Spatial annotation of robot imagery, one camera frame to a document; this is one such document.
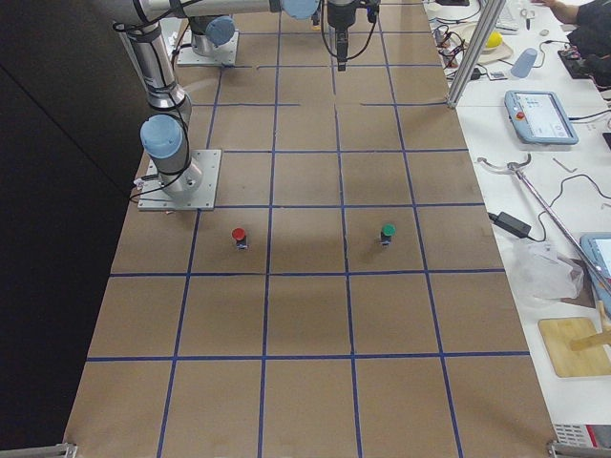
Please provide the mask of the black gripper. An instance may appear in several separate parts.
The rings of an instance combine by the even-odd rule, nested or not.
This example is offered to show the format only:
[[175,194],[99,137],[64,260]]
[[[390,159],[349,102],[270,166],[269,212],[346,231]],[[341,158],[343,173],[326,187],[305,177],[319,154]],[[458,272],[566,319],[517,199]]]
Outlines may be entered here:
[[337,70],[344,72],[348,62],[348,29],[356,21],[357,0],[328,0],[327,23],[335,29]]

